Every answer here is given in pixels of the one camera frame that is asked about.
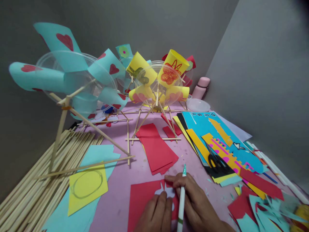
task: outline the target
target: bundle of wooden sticks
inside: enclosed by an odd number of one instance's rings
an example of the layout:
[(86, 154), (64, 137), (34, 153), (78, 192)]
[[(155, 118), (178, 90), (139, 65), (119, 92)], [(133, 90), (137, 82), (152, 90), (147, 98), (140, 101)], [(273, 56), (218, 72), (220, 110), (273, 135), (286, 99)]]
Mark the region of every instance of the bundle of wooden sticks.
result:
[[(88, 147), (103, 141), (102, 136), (94, 140), (95, 134), (74, 130), (65, 130), (61, 134), (53, 172), (79, 167)], [(0, 204), (0, 231), (41, 231), (58, 206), (69, 187), (69, 176), (76, 171), (37, 179), (38, 176), (48, 174), (53, 147), (54, 144)]]

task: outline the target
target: red heart drawing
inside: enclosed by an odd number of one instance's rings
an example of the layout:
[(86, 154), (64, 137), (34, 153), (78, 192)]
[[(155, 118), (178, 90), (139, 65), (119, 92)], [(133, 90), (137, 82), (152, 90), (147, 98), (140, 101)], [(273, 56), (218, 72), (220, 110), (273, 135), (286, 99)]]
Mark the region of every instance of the red heart drawing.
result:
[(97, 60), (102, 59), (102, 58), (104, 58), (105, 56), (106, 56), (106, 54), (103, 53), (102, 55), (100, 55), (100, 57), (99, 57)]
[(117, 73), (117, 72), (119, 72), (119, 69), (116, 68), (116, 65), (111, 64), (111, 65), (110, 65), (110, 69), (109, 69), (109, 73), (112, 75), (112, 74), (115, 74), (115, 73)]
[(74, 51), (73, 49), (73, 42), (72, 39), (69, 35), (62, 35), (57, 33), (56, 34), (57, 39), (59, 39), (68, 49), (70, 49), (72, 52)]
[(126, 99), (126, 96), (125, 96), (125, 95), (123, 95), (123, 94), (121, 94), (121, 93), (119, 93), (118, 95), (121, 97), (122, 100), (125, 100), (125, 99)]
[(91, 114), (88, 116), (88, 119), (94, 118), (96, 115), (95, 114)]
[(118, 104), (113, 104), (112, 106), (115, 107), (117, 110), (120, 109), (121, 107), (121, 105), (118, 105)]
[(35, 91), (43, 92), (43, 90), (41, 90), (41, 89), (37, 89), (37, 88), (32, 88), (32, 89), (35, 90)]
[(25, 64), (22, 68), (21, 68), (21, 70), (23, 71), (23, 72), (25, 72), (25, 73), (28, 73), (28, 72), (33, 72), (33, 71), (35, 71), (35, 69), (38, 69), (38, 70), (43, 70), (43, 69), (41, 69), (41, 68), (39, 68), (39, 67), (36, 67), (36, 66), (34, 66), (34, 65), (29, 65), (29, 64)]

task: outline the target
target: pink water bottle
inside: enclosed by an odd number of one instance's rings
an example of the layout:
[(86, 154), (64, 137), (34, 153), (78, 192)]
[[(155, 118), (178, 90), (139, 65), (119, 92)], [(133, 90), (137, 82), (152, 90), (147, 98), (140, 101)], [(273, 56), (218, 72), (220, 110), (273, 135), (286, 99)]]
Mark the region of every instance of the pink water bottle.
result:
[(210, 79), (208, 77), (201, 77), (192, 93), (192, 98), (202, 99), (208, 90)]

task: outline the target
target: white pencil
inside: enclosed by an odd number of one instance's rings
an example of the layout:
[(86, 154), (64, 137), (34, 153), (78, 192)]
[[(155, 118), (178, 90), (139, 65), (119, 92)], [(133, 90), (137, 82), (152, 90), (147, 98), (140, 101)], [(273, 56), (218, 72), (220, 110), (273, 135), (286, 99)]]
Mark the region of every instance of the white pencil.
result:
[[(183, 176), (187, 176), (186, 164), (183, 167)], [(177, 232), (183, 231), (183, 212), (184, 212), (184, 197), (185, 197), (184, 187), (180, 188), (180, 200), (179, 200), (179, 211), (178, 211), (178, 224)]]

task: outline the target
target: green flower drawing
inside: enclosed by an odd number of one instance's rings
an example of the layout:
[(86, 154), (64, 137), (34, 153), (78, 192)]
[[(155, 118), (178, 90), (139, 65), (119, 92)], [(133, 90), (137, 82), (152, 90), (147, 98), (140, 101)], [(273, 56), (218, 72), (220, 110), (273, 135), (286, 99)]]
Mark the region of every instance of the green flower drawing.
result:
[(128, 58), (129, 57), (129, 51), (125, 46), (119, 47), (119, 54), (123, 58)]

